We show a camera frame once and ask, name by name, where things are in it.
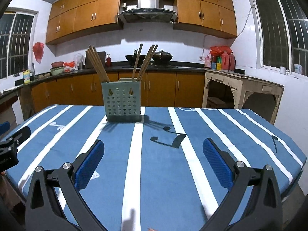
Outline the yellow detergent bottle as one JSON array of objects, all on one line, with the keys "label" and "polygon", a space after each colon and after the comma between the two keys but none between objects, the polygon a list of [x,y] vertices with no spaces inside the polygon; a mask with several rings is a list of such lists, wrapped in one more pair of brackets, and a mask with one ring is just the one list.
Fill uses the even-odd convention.
[{"label": "yellow detergent bottle", "polygon": [[31,72],[29,69],[23,70],[23,83],[28,84],[31,81]]}]

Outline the blue white striped tablecloth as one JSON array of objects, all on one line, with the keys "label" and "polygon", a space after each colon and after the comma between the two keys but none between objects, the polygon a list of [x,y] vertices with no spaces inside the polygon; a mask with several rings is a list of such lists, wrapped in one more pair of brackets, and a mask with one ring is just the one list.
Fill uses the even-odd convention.
[{"label": "blue white striped tablecloth", "polygon": [[53,105],[28,119],[31,137],[7,171],[26,196],[37,166],[59,168],[104,143],[81,195],[108,230],[199,230],[227,194],[203,153],[211,138],[248,167],[272,166],[279,190],[296,182],[306,155],[251,110],[143,107],[138,123],[109,123],[102,106]]}]

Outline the wooden stool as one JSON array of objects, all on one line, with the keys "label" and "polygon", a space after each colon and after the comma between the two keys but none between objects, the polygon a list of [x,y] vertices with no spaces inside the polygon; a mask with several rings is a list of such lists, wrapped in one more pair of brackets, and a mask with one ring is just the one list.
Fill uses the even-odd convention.
[{"label": "wooden stool", "polygon": [[234,104],[226,103],[217,97],[208,97],[206,107],[209,109],[233,109]]}]

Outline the green perforated chopstick holder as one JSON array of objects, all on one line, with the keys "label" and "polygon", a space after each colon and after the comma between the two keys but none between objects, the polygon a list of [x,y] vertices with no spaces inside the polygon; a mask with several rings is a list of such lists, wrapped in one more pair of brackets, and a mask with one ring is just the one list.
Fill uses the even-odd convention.
[{"label": "green perforated chopstick holder", "polygon": [[106,119],[113,123],[141,121],[141,82],[120,78],[101,84]]}]

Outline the left barred window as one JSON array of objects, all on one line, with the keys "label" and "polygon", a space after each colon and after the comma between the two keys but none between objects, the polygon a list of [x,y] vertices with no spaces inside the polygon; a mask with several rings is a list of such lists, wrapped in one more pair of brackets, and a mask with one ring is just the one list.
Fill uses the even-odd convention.
[{"label": "left barred window", "polygon": [[34,15],[9,12],[1,17],[0,75],[7,78],[29,68],[29,49]]}]

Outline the barred window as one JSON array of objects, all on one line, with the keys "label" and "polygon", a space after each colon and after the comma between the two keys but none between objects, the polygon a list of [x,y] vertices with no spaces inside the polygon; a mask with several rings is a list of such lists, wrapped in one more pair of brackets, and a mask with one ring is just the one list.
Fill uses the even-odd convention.
[{"label": "barred window", "polygon": [[1,17],[0,75],[7,78],[29,68],[29,49],[34,15],[9,12]]},{"label": "barred window", "polygon": [[307,15],[297,0],[251,0],[260,66],[307,76]]}]

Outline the white worn side table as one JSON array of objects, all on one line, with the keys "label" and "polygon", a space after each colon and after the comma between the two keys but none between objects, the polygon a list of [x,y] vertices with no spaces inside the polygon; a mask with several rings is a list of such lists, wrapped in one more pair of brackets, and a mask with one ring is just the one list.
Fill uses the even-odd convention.
[{"label": "white worn side table", "polygon": [[217,97],[226,103],[233,103],[234,109],[250,109],[274,124],[283,91],[283,85],[273,82],[206,69],[202,107],[206,108],[208,97]]}]

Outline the dark wooden cutting board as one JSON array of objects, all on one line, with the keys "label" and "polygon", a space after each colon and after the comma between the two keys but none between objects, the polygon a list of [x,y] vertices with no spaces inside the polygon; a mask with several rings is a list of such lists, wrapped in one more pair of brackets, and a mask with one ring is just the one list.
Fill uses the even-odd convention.
[{"label": "dark wooden cutting board", "polygon": [[[105,51],[102,51],[102,52],[98,52],[98,56],[99,56],[99,59],[101,60],[102,62],[102,65],[103,67],[105,67],[105,62],[106,62],[106,52]],[[92,69],[94,68],[93,66],[93,58],[90,57],[89,54],[86,53],[86,56],[85,56],[85,69]]]}]

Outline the black countertop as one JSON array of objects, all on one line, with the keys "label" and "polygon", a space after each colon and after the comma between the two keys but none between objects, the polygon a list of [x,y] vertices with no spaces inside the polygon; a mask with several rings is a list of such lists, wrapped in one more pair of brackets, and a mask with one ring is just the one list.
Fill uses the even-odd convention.
[{"label": "black countertop", "polygon": [[[129,65],[127,61],[122,61],[122,62],[115,62],[111,67],[106,67],[105,68],[107,73],[111,72],[116,72],[116,71],[129,71],[133,72],[133,66]],[[171,61],[169,62],[168,65],[166,66],[159,66],[155,65],[154,61],[152,60],[147,67],[147,71],[154,70],[154,71],[205,71],[204,64],[197,64],[197,63],[189,63],[189,62],[177,62],[177,61]],[[59,78],[66,78],[69,76],[74,76],[74,75],[81,75],[81,74],[95,74],[96,71],[94,68],[90,69],[82,69],[78,71],[72,71],[69,73],[60,73],[57,75],[51,75],[49,77],[44,77],[41,79],[33,80],[31,78],[31,82],[28,85],[36,85],[41,82],[44,82],[46,80],[51,80],[51,79],[59,79]],[[1,99],[5,96],[8,96],[11,93],[14,93],[15,91],[21,89],[23,87],[23,84],[20,83],[18,86],[14,86],[10,89],[4,90],[4,92],[1,91]]]}]

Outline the orange lower cabinets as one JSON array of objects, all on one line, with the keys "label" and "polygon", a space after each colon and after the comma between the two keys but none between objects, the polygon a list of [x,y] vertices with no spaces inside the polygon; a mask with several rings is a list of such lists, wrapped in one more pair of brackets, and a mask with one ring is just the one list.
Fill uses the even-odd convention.
[{"label": "orange lower cabinets", "polygon": [[205,74],[147,71],[141,80],[129,72],[109,73],[102,83],[98,74],[56,78],[31,88],[34,111],[49,105],[107,105],[119,109],[197,107],[203,102]]}]

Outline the red bag and bottles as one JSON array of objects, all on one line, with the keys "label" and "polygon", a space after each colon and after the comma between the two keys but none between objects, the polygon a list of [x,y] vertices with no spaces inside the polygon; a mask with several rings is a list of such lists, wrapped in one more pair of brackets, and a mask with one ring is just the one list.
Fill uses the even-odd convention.
[{"label": "red bag and bottles", "polygon": [[205,57],[205,68],[235,72],[235,56],[228,46],[212,46]]}]

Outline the orange upper cabinets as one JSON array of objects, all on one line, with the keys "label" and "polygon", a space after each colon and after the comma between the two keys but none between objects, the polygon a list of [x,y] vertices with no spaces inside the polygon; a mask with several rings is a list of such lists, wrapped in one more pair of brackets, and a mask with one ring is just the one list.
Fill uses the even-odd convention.
[{"label": "orange upper cabinets", "polygon": [[59,44],[126,23],[172,23],[177,30],[224,39],[238,34],[232,0],[58,0],[45,41]]}]

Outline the right barred window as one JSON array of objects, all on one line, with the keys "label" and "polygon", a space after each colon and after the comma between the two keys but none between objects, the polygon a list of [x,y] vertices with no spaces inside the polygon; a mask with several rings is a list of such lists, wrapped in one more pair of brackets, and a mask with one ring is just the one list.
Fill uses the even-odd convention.
[{"label": "right barred window", "polygon": [[307,15],[297,0],[251,0],[260,66],[307,76]]}]

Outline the steel range hood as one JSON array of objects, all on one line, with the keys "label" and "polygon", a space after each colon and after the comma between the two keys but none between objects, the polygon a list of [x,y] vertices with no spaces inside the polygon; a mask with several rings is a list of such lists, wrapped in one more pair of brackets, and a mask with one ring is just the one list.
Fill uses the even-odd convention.
[{"label": "steel range hood", "polygon": [[120,0],[118,18],[123,23],[175,23],[176,0]]}]

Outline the red plastic bag on wall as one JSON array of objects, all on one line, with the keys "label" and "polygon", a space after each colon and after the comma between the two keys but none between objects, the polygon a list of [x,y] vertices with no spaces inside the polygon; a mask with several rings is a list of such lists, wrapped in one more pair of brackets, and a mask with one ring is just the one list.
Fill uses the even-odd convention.
[{"label": "red plastic bag on wall", "polygon": [[32,47],[34,58],[36,62],[39,64],[41,64],[42,59],[43,59],[44,47],[45,47],[45,44],[42,42],[36,42]]}]

